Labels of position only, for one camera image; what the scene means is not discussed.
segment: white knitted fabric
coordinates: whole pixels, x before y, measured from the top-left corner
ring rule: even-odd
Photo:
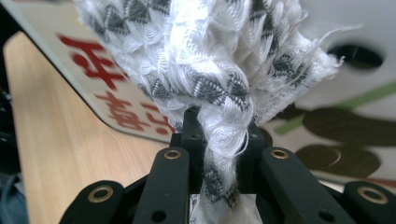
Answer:
[[[201,107],[204,184],[191,223],[261,223],[240,195],[235,164],[248,125],[263,124],[336,72],[339,62],[304,38],[297,0],[76,0],[131,80],[181,131]]]

